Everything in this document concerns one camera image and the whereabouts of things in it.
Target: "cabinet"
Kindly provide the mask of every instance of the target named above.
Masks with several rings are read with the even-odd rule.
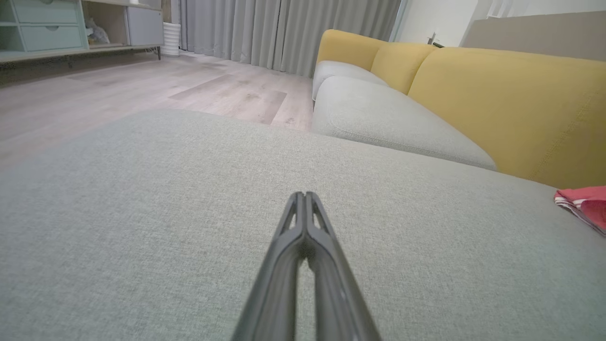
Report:
[[[129,7],[127,13],[130,43],[133,46],[164,45],[161,12]]]
[[[90,39],[87,25],[107,39]],[[164,43],[162,12],[127,0],[0,0],[0,62]]]

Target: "gray fabric upholstery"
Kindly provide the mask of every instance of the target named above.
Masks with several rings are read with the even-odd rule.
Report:
[[[385,340],[606,336],[606,239],[552,187],[169,110],[0,174],[0,335],[227,340],[294,191],[319,194]]]
[[[318,89],[320,88],[320,85],[322,85],[322,82],[332,76],[356,78],[366,82],[388,86],[383,79],[380,79],[378,76],[375,76],[374,73],[364,70],[359,66],[340,61],[321,61],[316,66],[316,70],[313,74],[313,82],[311,85],[311,98],[313,100],[316,100]]]
[[[324,81],[311,131],[496,169],[483,149],[424,106],[397,90],[358,79]]]

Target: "gray cabinet door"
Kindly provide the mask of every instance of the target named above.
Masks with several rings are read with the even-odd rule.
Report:
[[[128,34],[132,46],[164,45],[162,12],[128,7]]]

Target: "gray curtain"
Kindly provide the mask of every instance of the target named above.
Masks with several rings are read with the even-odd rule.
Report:
[[[181,48],[312,76],[322,33],[388,40],[400,0],[181,0]]]

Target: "drawer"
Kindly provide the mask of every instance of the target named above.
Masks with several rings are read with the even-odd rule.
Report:
[[[21,26],[28,51],[82,47],[78,26]]]
[[[75,24],[76,2],[66,0],[13,0],[19,22]]]

